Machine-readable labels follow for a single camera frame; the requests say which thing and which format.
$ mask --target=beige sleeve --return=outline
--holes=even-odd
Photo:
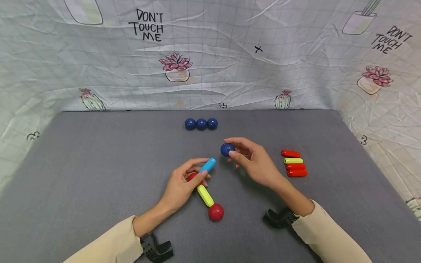
[[[300,217],[292,228],[319,255],[324,263],[371,263],[362,248],[318,203],[314,211]]]
[[[64,263],[133,263],[143,253],[131,216],[79,250]]]

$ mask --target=red ball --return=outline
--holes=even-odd
[[[224,217],[224,209],[220,204],[213,204],[208,210],[209,218],[214,221],[218,222]]]
[[[197,175],[197,173],[192,173],[191,175],[189,175],[189,177],[187,178],[187,182],[189,182],[191,179],[193,179],[193,177],[195,177],[196,175]]]

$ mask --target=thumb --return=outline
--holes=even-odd
[[[251,161],[249,159],[247,159],[244,155],[242,155],[239,152],[229,151],[228,155],[229,155],[229,157],[236,160],[239,164],[241,164],[244,168],[247,168],[251,163]]]
[[[196,174],[192,179],[190,179],[190,181],[188,181],[187,183],[190,185],[190,187],[193,189],[195,189],[202,181],[203,179],[205,179],[205,176],[208,174],[208,171],[202,171],[198,174]]]

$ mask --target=left hand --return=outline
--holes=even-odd
[[[187,202],[193,190],[200,182],[204,181],[205,178],[211,177],[207,171],[202,171],[190,182],[187,182],[187,178],[190,174],[197,173],[201,169],[197,164],[207,162],[208,160],[209,158],[190,159],[175,169],[171,173],[170,180],[168,181],[167,188],[165,189],[160,203],[172,212],[176,212],[180,209]]]

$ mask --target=black wrist strap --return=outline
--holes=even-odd
[[[289,210],[288,207],[282,209],[280,214],[269,209],[263,217],[263,220],[274,228],[287,228],[291,226],[298,218]]]
[[[161,263],[174,256],[171,242],[167,241],[158,245],[157,239],[153,233],[144,235],[140,239],[140,244],[146,257],[153,263]]]

